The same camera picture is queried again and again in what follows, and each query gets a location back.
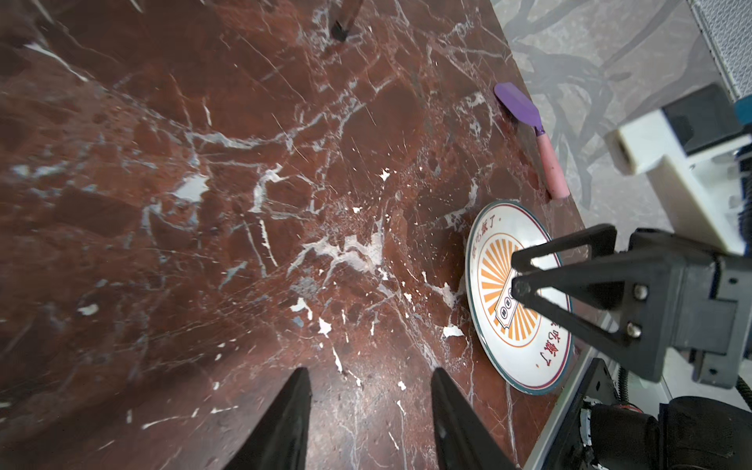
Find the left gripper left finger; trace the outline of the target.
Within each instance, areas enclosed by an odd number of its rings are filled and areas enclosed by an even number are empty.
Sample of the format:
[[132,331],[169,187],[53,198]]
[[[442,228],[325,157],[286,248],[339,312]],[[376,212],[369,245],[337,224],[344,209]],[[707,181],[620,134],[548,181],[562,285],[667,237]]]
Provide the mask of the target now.
[[309,370],[299,367],[224,469],[304,469],[310,416]]

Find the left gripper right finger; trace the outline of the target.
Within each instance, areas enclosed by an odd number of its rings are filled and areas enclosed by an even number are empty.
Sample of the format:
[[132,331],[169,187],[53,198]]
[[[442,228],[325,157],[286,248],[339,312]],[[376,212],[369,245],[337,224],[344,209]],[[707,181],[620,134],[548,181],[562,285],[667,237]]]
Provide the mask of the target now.
[[431,397],[440,469],[515,469],[444,368],[432,374]]

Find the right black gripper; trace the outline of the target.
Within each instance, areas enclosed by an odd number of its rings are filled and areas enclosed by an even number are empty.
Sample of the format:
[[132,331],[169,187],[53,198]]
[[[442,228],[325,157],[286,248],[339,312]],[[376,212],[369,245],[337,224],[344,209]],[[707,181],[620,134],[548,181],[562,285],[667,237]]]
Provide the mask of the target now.
[[750,254],[641,228],[629,252],[648,258],[592,260],[616,240],[601,223],[515,252],[513,297],[645,380],[661,378],[672,348],[689,355],[694,382],[734,387],[751,356]]

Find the orange sunburst plate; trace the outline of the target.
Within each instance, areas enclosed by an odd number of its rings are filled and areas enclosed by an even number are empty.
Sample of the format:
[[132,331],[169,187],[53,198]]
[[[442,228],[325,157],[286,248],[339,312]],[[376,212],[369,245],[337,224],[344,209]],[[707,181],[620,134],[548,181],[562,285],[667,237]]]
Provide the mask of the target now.
[[534,396],[546,395],[563,382],[573,337],[512,297],[518,272],[511,258],[549,240],[530,211],[500,201],[476,217],[465,250],[468,305],[481,345],[511,387]]

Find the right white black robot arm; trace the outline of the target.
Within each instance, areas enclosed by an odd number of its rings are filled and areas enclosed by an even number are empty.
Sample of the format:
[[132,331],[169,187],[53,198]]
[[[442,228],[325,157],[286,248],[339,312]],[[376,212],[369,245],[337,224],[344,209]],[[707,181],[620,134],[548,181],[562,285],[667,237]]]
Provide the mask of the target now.
[[[624,252],[609,224],[516,252],[512,295],[649,381],[669,350],[695,382],[737,388],[751,356],[751,260],[657,230]],[[583,455],[606,469],[747,469],[751,413],[679,397],[657,416],[594,403],[579,413]]]

